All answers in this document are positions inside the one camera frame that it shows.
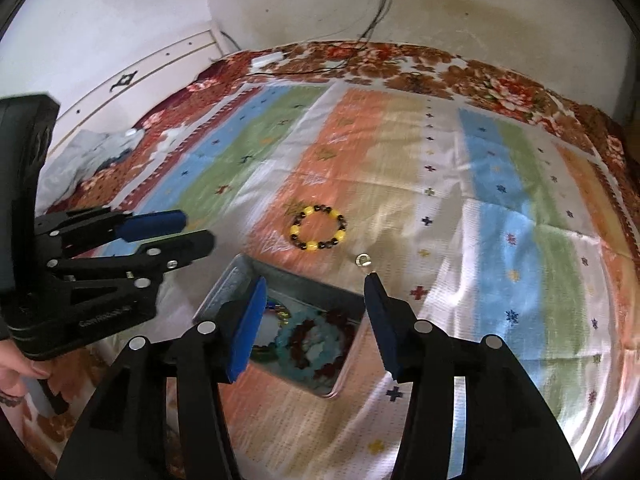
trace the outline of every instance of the yellow and black bracelet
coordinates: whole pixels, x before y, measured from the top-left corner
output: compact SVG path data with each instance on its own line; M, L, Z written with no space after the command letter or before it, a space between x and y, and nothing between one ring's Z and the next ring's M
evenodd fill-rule
M301 242L299 239L300 224L302 224L302 221L306 217L318 211L323 211L327 213L329 216L331 216L332 218L335 218L338 221L338 230L335 232L334 237L327 242L316 242L314 240L311 240L309 242ZM305 207L300 213L298 213L293 220L293 225L289 229L289 235L290 235L291 241L297 248L302 249L303 251L315 251L318 249L330 249L334 245L339 244L344 239L344 235L346 234L346 231L347 231L347 221L344 219L344 216L342 216L337 210L322 204L322 205L309 205Z

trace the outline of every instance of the finger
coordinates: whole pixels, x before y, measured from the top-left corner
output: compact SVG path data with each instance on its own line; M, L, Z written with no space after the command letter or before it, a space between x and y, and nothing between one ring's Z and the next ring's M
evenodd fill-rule
M46 379L51 375L52 370L49 361L29 361L10 339L0 341L0 367L37 379Z
M0 369L0 392L12 397L23 397L27 394L27 388L18 372L4 368Z

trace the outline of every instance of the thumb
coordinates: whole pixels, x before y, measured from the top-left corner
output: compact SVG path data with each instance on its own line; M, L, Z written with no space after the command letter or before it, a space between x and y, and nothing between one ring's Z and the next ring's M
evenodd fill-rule
M51 375L53 365L50 361L30 361L18 350L10 339L0 341L0 367L15 370L20 375L47 379Z

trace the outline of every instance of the metal tin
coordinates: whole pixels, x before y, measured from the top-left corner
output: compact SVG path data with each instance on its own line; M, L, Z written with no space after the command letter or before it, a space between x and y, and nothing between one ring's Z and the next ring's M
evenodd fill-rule
M349 322L354 325L356 333L353 343L347 352L347 357L342 369L338 373L335 384L328 394L318 394L307 387L306 384L275 374L265 365L252 360L254 366L258 366L267 373L275 375L279 379L293 384L298 388L312 392L319 397L329 398L336 396L344 384L349 368L353 364L354 356L356 355L355 349L360 346L365 330L362 319L364 318L366 310L364 298L361 295L293 274L286 270L262 263L245 254L238 254L222 273L219 280L217 280L216 284L209 291L196 311L193 317L194 324L206 320L213 320L223 303L242 298L252 279L257 276L263 276L266 279L268 295L274 298L287 298L295 302L307 304L324 312L326 312L327 306L329 305L332 309L336 308L341 310L347 316Z

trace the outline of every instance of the silver screw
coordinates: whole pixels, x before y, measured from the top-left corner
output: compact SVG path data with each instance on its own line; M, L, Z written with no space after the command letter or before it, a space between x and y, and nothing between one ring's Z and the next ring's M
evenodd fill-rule
M132 350L140 350L144 345L146 345L146 339L140 336L129 341L129 348Z
M136 288L147 288L149 285L151 285L151 280L149 278L138 278L133 282L133 286Z
M367 253L358 254L356 256L356 265L359 267L369 267L371 265L371 258Z
M433 330L433 325L429 323L426 319L419 319L414 323L414 329L416 332L421 334L428 334Z
M484 342L489 348L493 348L494 350L497 350L502 346L502 340L497 335L487 336Z
M203 321L198 325L198 332L201 334L210 334L216 329L216 324L213 321Z

